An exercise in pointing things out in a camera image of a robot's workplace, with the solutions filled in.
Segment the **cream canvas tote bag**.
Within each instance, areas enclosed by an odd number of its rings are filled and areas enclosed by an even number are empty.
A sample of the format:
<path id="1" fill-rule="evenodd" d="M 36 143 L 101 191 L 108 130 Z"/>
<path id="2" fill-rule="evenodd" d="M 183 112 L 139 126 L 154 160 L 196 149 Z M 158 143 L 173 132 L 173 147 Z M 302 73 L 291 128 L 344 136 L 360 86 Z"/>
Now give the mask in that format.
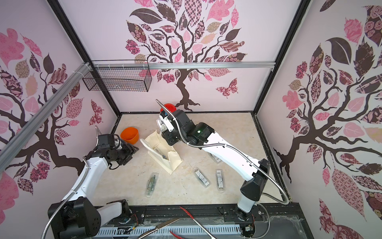
<path id="1" fill-rule="evenodd" d="M 150 155 L 170 175 L 183 162 L 177 151 L 167 144 L 163 137 L 154 131 L 140 142 L 148 150 Z"/>

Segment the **compass set case red label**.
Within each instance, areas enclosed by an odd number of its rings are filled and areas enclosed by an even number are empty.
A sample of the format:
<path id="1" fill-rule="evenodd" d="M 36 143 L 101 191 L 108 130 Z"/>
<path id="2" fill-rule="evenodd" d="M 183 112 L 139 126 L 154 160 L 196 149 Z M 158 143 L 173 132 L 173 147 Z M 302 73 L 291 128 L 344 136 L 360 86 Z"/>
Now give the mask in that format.
<path id="1" fill-rule="evenodd" d="M 156 152 L 158 153 L 158 154 L 160 154 L 161 156 L 162 156 L 162 158 L 163 159 L 165 159 L 165 160 L 169 160 L 168 159 L 168 156 L 166 155 L 166 154 L 164 154 L 162 151 L 160 151 L 159 149 L 155 149 L 156 150 Z"/>

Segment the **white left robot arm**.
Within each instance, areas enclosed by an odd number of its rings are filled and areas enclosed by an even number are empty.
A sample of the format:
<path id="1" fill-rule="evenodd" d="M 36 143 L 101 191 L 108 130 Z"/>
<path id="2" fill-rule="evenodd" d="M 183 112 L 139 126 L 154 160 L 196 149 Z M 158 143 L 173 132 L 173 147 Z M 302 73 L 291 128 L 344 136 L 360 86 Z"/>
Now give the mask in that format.
<path id="1" fill-rule="evenodd" d="M 49 220 L 41 238 L 46 238 L 51 230 L 55 239 L 90 239 L 114 219 L 128 222 L 132 212 L 125 199 L 98 208 L 92 204 L 92 198 L 101 176 L 111 169 L 112 163 L 126 165 L 138 150 L 132 144 L 122 143 L 115 147 L 98 145 L 90 151 L 84 157 L 85 167 L 70 192 L 48 209 Z"/>

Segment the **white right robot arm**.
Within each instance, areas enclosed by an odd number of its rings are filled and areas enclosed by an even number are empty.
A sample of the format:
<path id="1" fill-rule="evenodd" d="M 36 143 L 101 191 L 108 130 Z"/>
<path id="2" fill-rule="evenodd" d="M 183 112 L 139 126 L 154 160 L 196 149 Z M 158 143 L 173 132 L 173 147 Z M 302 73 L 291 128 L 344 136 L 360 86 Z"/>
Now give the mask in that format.
<path id="1" fill-rule="evenodd" d="M 249 214 L 262 196 L 280 204 L 289 204 L 286 191 L 269 175 L 267 159 L 252 158 L 224 140 L 212 127 L 200 122 L 194 124 L 182 110 L 170 111 L 162 106 L 159 116 L 162 137 L 172 146 L 182 141 L 190 147 L 204 150 L 233 168 L 243 179 L 237 214 Z"/>

